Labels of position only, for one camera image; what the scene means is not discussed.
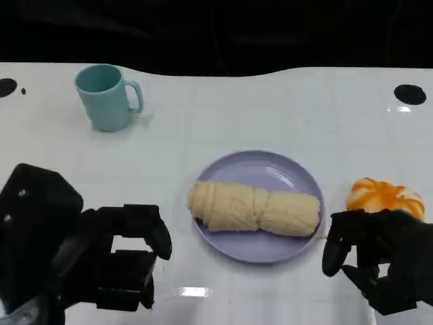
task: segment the lavender plate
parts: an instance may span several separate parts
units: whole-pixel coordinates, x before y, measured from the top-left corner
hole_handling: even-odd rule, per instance
[[[212,163],[198,177],[200,181],[242,183],[273,191],[303,192],[316,196],[321,203],[320,223],[323,220],[323,196],[319,186],[297,162],[265,151],[236,152]],[[278,236],[270,232],[213,232],[198,220],[195,225],[202,237],[223,254],[248,263],[277,263],[300,253],[313,239]]]

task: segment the bread roll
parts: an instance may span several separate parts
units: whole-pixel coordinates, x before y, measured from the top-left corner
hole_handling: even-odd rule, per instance
[[[303,193],[274,192],[269,195],[258,226],[285,236],[308,236],[319,224],[320,202]]]
[[[424,203],[417,193],[405,186],[364,177],[355,182],[347,201],[348,210],[364,209],[368,213],[383,209],[404,210],[424,221]]]
[[[199,182],[188,207],[209,232],[263,229],[285,236],[308,236],[319,224],[320,202],[303,193],[268,193],[236,183]]]

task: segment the table surface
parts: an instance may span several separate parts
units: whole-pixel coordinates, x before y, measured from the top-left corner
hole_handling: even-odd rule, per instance
[[[433,221],[433,105],[395,99],[400,84],[433,93],[433,71],[300,68],[257,77],[166,77],[123,68],[145,97],[145,116],[117,133],[92,130],[73,79],[84,64],[0,64],[18,89],[0,99],[0,185],[21,162],[59,171],[86,208],[158,204],[173,256],[154,271],[153,310],[80,304],[69,324],[431,324],[422,305],[375,314],[341,273],[321,273],[323,240],[301,256],[251,266],[212,250],[185,208],[185,191],[205,166],[237,150],[271,150],[306,167],[329,214],[345,209],[351,184],[369,176],[411,186]],[[116,248],[146,248],[117,238]]]

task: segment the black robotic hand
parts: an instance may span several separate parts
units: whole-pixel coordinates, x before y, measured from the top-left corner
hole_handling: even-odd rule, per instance
[[[14,169],[0,193],[0,299],[7,314],[37,310],[37,324],[62,325],[64,310],[79,302],[123,311],[152,306],[156,258],[168,260],[172,252],[159,208],[82,209],[80,194],[59,173]],[[152,251],[112,253],[114,236],[143,238]]]
[[[403,211],[334,213],[323,252],[322,270],[340,269],[382,315],[433,305],[433,225]],[[343,265],[351,246],[358,266]],[[379,278],[379,264],[389,263]]]

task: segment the mug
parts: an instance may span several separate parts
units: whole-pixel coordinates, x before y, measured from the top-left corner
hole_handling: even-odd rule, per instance
[[[96,64],[81,70],[75,88],[93,126],[106,132],[123,129],[131,122],[131,113],[143,110],[143,95],[135,81],[125,81],[121,71],[109,64]],[[138,108],[130,108],[125,86],[134,88]]]

